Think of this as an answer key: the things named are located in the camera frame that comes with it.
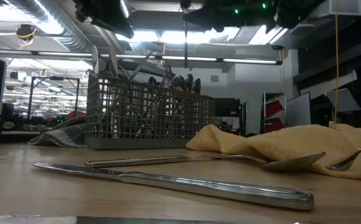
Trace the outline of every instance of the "ceiling duct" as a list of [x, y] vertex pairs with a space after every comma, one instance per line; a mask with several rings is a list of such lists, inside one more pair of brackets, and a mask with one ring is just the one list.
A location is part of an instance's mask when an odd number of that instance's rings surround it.
[[134, 54], [138, 54], [138, 55], [148, 54], [148, 50], [144, 42], [129, 42], [129, 46], [131, 47]]
[[54, 39], [72, 52], [91, 52], [92, 44], [54, 1], [4, 0], [14, 9], [30, 16], [33, 23], [47, 34], [70, 37]]

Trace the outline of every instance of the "wooden table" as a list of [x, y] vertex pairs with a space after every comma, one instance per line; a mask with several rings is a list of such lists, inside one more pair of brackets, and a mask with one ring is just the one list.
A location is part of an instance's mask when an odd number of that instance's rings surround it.
[[0, 214], [162, 218], [238, 223], [361, 223], [361, 180], [307, 173], [274, 173], [252, 164], [205, 160], [117, 170], [292, 187], [312, 192], [316, 209], [294, 212], [250, 203], [124, 184], [33, 168], [45, 161], [83, 165], [86, 160], [202, 155], [185, 149], [93, 151], [0, 144]]

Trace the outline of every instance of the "knife handle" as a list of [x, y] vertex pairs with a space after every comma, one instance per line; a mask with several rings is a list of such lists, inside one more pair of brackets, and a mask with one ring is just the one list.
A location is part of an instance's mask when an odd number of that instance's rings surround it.
[[313, 195], [303, 190], [172, 177], [143, 172], [127, 172], [116, 179], [126, 183], [162, 187], [294, 210], [309, 211], [314, 208]]
[[136, 159], [113, 159], [104, 161], [86, 161], [87, 167], [118, 167], [118, 166], [136, 166], [147, 164], [163, 164], [171, 162], [184, 162], [190, 158], [187, 156], [162, 156], [162, 157], [148, 157]]

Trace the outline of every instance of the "wall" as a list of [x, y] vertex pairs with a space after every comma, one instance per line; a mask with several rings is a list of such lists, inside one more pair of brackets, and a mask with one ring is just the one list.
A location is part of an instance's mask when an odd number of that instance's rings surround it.
[[[192, 74], [194, 80], [201, 79], [201, 95], [207, 95], [215, 98], [226, 97], [224, 92], [228, 88], [227, 74], [222, 73], [219, 68], [173, 68], [172, 71], [177, 75], [185, 77], [187, 74]], [[217, 75], [219, 82], [211, 82], [211, 75]]]
[[228, 97], [240, 98], [247, 102], [248, 133], [259, 133], [261, 125], [261, 107], [264, 92], [284, 92], [287, 99], [298, 96], [293, 76], [298, 74], [298, 52], [288, 51], [282, 66], [236, 64], [235, 78], [230, 71]]
[[[235, 64], [228, 73], [220, 68], [172, 68], [175, 74], [185, 77], [193, 74], [194, 79], [202, 81], [202, 95], [214, 98], [239, 98], [241, 103], [248, 102], [247, 132], [260, 132], [261, 105], [263, 92], [285, 92], [287, 99], [298, 96], [293, 76], [298, 74], [298, 52], [290, 50], [283, 66]], [[211, 75], [218, 75], [219, 82], [211, 82]], [[147, 82], [150, 75], [140, 74], [137, 81]]]

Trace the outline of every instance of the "dish rack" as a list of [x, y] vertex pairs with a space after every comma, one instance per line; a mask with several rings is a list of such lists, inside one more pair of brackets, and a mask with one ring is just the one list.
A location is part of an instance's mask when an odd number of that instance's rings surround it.
[[92, 149], [185, 147], [214, 117], [209, 96], [90, 71], [85, 144]]

